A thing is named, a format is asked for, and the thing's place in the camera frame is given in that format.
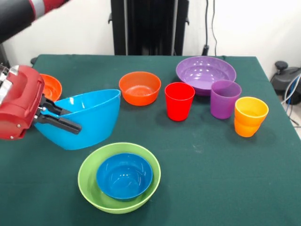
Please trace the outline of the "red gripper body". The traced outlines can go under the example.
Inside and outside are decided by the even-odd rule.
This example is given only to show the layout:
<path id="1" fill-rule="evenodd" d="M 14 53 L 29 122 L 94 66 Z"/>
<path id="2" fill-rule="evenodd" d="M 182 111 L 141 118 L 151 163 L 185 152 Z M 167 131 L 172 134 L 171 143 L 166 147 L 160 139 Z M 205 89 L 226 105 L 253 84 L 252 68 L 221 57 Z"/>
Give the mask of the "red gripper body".
<path id="1" fill-rule="evenodd" d="M 16 65 L 0 75 L 0 138 L 23 138 L 40 105 L 45 83 L 38 71 Z"/>

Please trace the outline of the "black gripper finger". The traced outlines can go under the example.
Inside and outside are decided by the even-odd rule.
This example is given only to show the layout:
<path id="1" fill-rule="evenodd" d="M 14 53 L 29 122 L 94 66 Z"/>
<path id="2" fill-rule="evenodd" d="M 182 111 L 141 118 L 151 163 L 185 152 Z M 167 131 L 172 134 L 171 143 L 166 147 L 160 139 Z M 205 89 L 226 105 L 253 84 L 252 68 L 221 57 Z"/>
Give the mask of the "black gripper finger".
<path id="1" fill-rule="evenodd" d="M 61 116 L 71 113 L 70 111 L 57 106 L 52 100 L 43 97 L 41 99 L 41 114 L 46 114 L 47 112 L 54 113 L 55 115 Z"/>
<path id="2" fill-rule="evenodd" d="M 33 123 L 43 135 L 49 135 L 59 130 L 77 135 L 82 130 L 81 125 L 53 114 L 36 113 L 33 117 Z"/>

